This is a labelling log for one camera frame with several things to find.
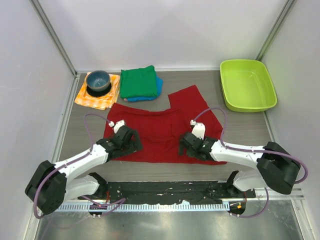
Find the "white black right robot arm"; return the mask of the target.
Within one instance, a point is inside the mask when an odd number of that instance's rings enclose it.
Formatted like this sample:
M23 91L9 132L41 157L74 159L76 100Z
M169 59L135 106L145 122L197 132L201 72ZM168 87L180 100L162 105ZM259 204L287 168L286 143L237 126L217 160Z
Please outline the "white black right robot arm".
M271 141L265 146L245 146L186 132L179 140L178 153L201 161L228 162L251 168L234 173L231 182L226 184L226 193L233 198L247 190L266 187L290 195L301 169L293 156Z

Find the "lime green plastic tub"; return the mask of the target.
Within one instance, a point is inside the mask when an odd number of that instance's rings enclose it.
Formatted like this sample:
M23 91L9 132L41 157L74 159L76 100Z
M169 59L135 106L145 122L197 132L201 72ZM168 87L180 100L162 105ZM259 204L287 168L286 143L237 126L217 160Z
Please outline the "lime green plastic tub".
M225 60L220 78L225 104L233 112L264 112L278 103L269 71L258 60Z

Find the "red t-shirt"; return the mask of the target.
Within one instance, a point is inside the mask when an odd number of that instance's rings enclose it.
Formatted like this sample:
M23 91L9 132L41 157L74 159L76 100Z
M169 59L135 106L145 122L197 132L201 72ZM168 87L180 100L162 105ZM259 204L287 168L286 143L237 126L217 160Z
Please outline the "red t-shirt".
M126 125L137 130L142 150L118 158L125 162L173 163L217 165L218 162L202 161L179 155L179 140L182 134L191 131L190 121L205 125L207 137L219 139L222 125L196 85L168 95L170 108L163 111L148 111L114 103L107 119L114 123L124 120Z

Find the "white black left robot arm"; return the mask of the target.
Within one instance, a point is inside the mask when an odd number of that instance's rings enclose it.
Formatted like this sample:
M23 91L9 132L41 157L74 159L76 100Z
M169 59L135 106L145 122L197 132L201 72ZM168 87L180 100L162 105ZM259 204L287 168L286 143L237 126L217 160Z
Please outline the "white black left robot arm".
M41 162L24 191L33 201L34 215L40 219L39 211L49 215L65 201L77 197L102 199L107 192L107 182L97 173L80 175L142 148L138 131L122 124L114 127L113 135L98 140L82 153L56 163Z

